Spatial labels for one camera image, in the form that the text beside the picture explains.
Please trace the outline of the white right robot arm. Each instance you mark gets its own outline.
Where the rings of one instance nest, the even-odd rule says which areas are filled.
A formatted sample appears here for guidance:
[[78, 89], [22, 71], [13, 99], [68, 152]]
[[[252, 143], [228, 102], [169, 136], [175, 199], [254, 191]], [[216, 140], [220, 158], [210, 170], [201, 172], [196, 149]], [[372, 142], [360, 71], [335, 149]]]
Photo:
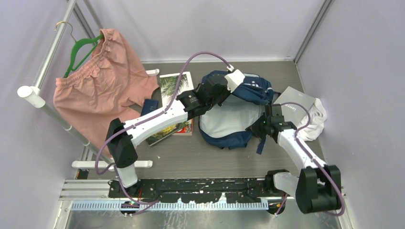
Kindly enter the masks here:
[[325, 212], [341, 216], [346, 210], [341, 192], [341, 171], [321, 160], [299, 137], [300, 130], [292, 122], [285, 121], [281, 104], [265, 105], [263, 114], [247, 128], [261, 141], [272, 137], [300, 169], [298, 177], [286, 170], [269, 171], [266, 192], [271, 196], [284, 192], [283, 199], [293, 197], [304, 214]]

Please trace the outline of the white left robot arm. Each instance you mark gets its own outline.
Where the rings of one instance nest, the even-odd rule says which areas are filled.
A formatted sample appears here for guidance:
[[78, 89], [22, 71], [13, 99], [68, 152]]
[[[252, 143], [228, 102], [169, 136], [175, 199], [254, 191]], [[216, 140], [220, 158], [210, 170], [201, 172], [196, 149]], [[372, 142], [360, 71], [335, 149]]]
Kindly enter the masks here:
[[134, 163], [138, 155], [136, 146], [166, 127], [199, 117], [225, 99], [243, 82], [228, 74], [210, 76], [196, 89], [184, 91], [171, 105], [157, 109], [124, 125], [119, 119], [111, 121], [106, 144], [115, 161], [115, 171], [121, 180], [120, 190], [128, 197], [139, 191]]

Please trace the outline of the palm leaf white book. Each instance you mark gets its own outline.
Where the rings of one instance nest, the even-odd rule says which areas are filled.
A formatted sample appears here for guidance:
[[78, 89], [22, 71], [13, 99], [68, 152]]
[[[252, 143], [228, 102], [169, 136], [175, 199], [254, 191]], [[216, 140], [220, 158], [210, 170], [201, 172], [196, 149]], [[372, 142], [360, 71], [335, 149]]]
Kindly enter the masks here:
[[[179, 76], [177, 73], [159, 76], [162, 106], [166, 106], [170, 102], [176, 89], [178, 77]], [[184, 72], [181, 77], [177, 95], [180, 95], [182, 92], [192, 89], [194, 89], [194, 86], [192, 83], [191, 73]]]

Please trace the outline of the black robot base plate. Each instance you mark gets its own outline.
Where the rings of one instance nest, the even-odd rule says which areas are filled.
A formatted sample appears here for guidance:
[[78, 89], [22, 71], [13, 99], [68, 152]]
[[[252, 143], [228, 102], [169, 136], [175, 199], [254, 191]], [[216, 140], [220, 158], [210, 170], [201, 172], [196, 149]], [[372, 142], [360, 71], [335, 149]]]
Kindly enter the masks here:
[[268, 178], [170, 178], [141, 179], [134, 186], [122, 189], [118, 180], [109, 180], [109, 198], [138, 199], [146, 203], [257, 203], [262, 199], [283, 197]]

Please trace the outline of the green jungle cover book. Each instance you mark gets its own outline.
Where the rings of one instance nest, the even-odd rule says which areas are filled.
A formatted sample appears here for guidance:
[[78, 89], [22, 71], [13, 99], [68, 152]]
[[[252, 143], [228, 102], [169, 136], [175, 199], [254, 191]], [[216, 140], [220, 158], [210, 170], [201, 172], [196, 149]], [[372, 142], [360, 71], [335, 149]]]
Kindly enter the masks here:
[[146, 139], [146, 143], [148, 144], [148, 146], [153, 146], [153, 145], [159, 143], [160, 141], [164, 140], [165, 138], [173, 135], [174, 133], [182, 130], [184, 127], [187, 127], [188, 124], [189, 124], [189, 122], [186, 121], [186, 122], [181, 122], [181, 123], [166, 127], [165, 129], [148, 137]]

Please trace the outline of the navy blue student backpack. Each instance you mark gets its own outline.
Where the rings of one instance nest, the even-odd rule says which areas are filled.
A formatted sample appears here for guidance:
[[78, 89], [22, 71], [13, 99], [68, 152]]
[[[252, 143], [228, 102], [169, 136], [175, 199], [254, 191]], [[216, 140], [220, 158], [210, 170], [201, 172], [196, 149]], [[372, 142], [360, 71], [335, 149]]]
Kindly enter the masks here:
[[214, 106], [198, 117], [203, 139], [220, 149], [245, 148], [253, 134], [246, 129], [257, 121], [264, 107], [271, 104], [274, 90], [270, 81], [245, 73], [243, 82], [226, 98], [222, 106]]

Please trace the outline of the grey hardcover book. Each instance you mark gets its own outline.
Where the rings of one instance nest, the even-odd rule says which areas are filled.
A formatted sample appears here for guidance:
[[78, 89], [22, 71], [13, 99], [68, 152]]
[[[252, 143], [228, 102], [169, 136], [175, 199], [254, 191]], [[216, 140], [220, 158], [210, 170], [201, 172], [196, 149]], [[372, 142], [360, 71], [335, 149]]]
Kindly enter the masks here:
[[315, 101], [316, 98], [289, 86], [277, 97], [274, 103], [287, 103], [282, 106], [282, 114], [287, 122], [292, 122], [295, 126], [298, 126], [302, 119], [307, 116], [306, 112], [298, 104], [309, 110]]

